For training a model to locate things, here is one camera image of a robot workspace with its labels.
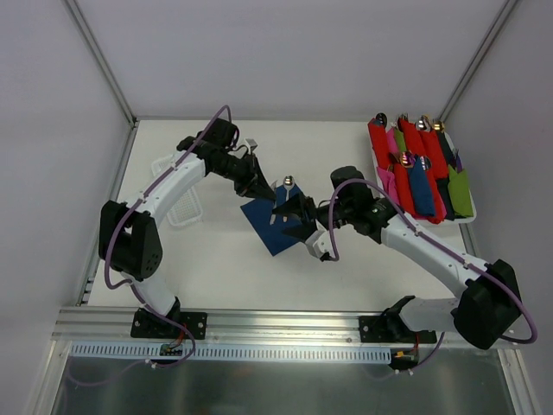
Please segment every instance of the white tray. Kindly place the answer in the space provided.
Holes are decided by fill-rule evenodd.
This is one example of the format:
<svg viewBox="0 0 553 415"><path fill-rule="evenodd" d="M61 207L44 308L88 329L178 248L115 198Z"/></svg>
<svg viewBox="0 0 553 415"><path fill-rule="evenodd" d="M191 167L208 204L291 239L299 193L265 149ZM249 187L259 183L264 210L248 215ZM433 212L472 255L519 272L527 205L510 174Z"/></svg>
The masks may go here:
<svg viewBox="0 0 553 415"><path fill-rule="evenodd" d="M453 146L453 142L451 141L451 137L449 136L449 134L447 134L447 132L445 133L445 136L446 136L446 139L448 140L449 148L453 149L454 146ZM377 172L377 167L378 167L377 155L374 153L374 149L372 148L372 142L371 142L371 155L372 155L372 165L374 167L374 175L377 177L377 183L378 183L379 187L384 188L382 186L382 181L380 180L380 176L378 175L378 172ZM373 190L372 193L377 197L382 196L376 190ZM428 226L441 227L441 226L447 226L447 225L460 225L461 223L470 223L470 222L472 222L473 220L476 219L476 207L474 206L473 194L472 194L472 192L470 192L470 190L469 190L469 193L470 193L470 203L471 203L471 205L473 205L473 213L474 213L474 216L472 218L460 218L460 219L455 219L455 220L447 220L446 219L442 223L438 223L438 224L428 222L425 219L417 219L417 220L419 222L421 222L423 225L425 225L426 227L428 227Z"/></svg>

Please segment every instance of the blue cloth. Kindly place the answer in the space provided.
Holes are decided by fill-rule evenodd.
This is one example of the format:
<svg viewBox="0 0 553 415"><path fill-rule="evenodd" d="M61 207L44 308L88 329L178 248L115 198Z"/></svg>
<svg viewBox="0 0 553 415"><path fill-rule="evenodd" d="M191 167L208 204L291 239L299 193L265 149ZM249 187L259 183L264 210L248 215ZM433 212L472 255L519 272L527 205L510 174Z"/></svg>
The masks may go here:
<svg viewBox="0 0 553 415"><path fill-rule="evenodd" d="M279 186L275 189L275 193L276 205L283 204L286 200L286 189L283 186ZM290 190L289 197L297 193L300 193L300 189L296 185ZM283 229L301 225L302 223L299 220L288 218L284 222L283 217L277 215L275 223L273 225L269 224L270 216L272 215L271 211L273 210L272 201L256 199L240 208L273 257L299 242L298 239L283 234Z"/></svg>
<svg viewBox="0 0 553 415"><path fill-rule="evenodd" d="M421 157L417 157L415 165L407 169L409 173L409 185L413 195L415 212L421 216L435 217L434 198L430 188L429 179L423 169Z"/></svg>

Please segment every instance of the metal spoon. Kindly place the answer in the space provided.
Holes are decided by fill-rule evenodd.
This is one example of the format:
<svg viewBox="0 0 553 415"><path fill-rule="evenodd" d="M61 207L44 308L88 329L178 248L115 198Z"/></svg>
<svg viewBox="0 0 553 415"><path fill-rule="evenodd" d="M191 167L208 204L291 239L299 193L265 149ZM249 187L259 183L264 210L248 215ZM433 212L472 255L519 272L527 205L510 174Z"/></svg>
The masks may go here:
<svg viewBox="0 0 553 415"><path fill-rule="evenodd" d="M435 131L443 132L445 127L444 127L442 121L440 121L439 119L433 119L432 120L432 128L434 128Z"/></svg>
<svg viewBox="0 0 553 415"><path fill-rule="evenodd" d="M416 128L419 131L430 131L430 130L432 130L429 118L426 115L422 115L419 118L419 120L416 122Z"/></svg>
<svg viewBox="0 0 553 415"><path fill-rule="evenodd" d="M386 114L384 114L383 112L379 112L374 119L380 122L380 124L384 128L386 128L386 126L388 125L388 117L386 117Z"/></svg>
<svg viewBox="0 0 553 415"><path fill-rule="evenodd" d="M410 169L415 165L415 156L410 151L399 151L398 153L393 153L393 156L406 169Z"/></svg>
<svg viewBox="0 0 553 415"><path fill-rule="evenodd" d="M284 202L287 202L288 199L290 198L290 190L293 189L295 185L296 185L296 183L294 182L294 177L292 177L292 176L284 177L283 186L284 186L284 189L286 190L286 199L284 199ZM287 220L288 220L288 218L286 216L284 216L283 217L283 222L285 222Z"/></svg>
<svg viewBox="0 0 553 415"><path fill-rule="evenodd" d="M270 189L274 192L276 189L277 189L277 181L274 181L271 185L270 185ZM275 199L275 202L273 203L273 209L277 207L277 199ZM269 219L269 225L274 225L275 224L275 220L277 219L277 216L275 214L272 214L270 216L270 219Z"/></svg>
<svg viewBox="0 0 553 415"><path fill-rule="evenodd" d="M426 156L421 156L421 164L423 165L423 170L430 170L432 168L432 162Z"/></svg>

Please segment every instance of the glass panel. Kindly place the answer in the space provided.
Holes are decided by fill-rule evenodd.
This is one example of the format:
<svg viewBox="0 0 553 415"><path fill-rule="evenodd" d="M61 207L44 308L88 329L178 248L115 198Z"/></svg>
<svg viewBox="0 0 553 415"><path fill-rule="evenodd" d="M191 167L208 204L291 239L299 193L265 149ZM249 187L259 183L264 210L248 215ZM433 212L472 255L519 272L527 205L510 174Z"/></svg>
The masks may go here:
<svg viewBox="0 0 553 415"><path fill-rule="evenodd" d="M80 381L105 380L131 361L76 358ZM106 386L62 381L54 414L514 414L497 352L441 350L413 376L339 363L189 361L138 365Z"/></svg>

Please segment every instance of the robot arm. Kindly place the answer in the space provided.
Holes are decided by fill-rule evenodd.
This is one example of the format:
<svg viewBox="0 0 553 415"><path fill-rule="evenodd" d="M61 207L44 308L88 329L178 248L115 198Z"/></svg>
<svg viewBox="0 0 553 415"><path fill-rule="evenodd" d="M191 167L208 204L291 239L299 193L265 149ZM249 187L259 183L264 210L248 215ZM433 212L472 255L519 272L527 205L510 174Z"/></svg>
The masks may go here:
<svg viewBox="0 0 553 415"><path fill-rule="evenodd" d="M119 221L129 211L128 207L141 201L117 236L110 266L132 282L133 289L155 312L171 320L178 320L180 303L158 271L163 251L157 229L173 205L195 183L212 172L232 180L234 190L240 196L276 199L255 154L250 151L251 145L240 158L231 154L237 134L238 128L234 124L217 118L186 158L182 159L196 137L182 140L168 170L154 177L142 190L120 203L108 201L102 208L99 256L105 259Z"/></svg>
<svg viewBox="0 0 553 415"><path fill-rule="evenodd" d="M333 260L337 252L329 228L352 225L358 233L415 261L453 293L451 298L436 300L404 297L383 314L373 330L387 338L404 338L421 330L456 331L475 347L488 349L520 316L519 307L505 291L476 271L485 270L520 299L514 271L507 263L498 260L490 265L449 246L404 214L409 226L388 200L372 196L363 175L352 166L335 170L331 180L335 189L340 188L333 209L329 205L317 208L303 194L274 209L275 214L302 221L286 229L286 234L304 242L318 259ZM351 184L341 186L345 181Z"/></svg>

